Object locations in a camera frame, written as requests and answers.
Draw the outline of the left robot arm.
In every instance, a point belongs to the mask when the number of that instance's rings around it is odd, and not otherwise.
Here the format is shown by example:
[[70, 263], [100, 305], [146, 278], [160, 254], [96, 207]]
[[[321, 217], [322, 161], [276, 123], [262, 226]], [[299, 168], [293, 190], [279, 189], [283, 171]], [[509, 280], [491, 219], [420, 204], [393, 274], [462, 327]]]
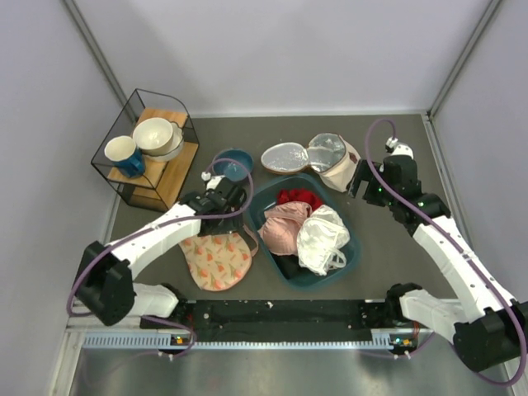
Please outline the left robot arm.
[[169, 327], [182, 325], [187, 308], [165, 285], [137, 283], [137, 276], [170, 249], [195, 236], [227, 233], [238, 226], [249, 195], [221, 177], [203, 192], [192, 191], [159, 218], [131, 235], [88, 245], [82, 255], [74, 296], [107, 327], [127, 317], [154, 316]]

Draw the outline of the floral mesh laundry bag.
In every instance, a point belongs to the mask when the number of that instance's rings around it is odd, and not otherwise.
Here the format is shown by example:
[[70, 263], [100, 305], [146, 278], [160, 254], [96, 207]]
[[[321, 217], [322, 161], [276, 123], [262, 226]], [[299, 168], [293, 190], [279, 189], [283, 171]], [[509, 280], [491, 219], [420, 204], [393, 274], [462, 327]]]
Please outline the floral mesh laundry bag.
[[220, 292], [238, 284], [252, 266], [259, 244], [246, 225], [241, 233], [193, 236], [179, 243], [193, 281], [201, 290]]

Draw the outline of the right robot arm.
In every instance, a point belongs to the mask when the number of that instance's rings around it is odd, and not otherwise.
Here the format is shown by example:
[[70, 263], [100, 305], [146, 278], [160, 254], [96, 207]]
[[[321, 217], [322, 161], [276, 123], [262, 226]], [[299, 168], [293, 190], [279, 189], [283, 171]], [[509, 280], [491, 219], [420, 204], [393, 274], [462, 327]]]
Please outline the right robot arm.
[[408, 155], [392, 155], [382, 163], [358, 162], [350, 194], [366, 184], [364, 200], [386, 207], [435, 262], [455, 292], [458, 303], [446, 304], [421, 286], [392, 286], [385, 317], [397, 327], [416, 321], [446, 339], [467, 368], [481, 372], [527, 358], [527, 305], [495, 280], [465, 242], [445, 202], [422, 191], [417, 164]]

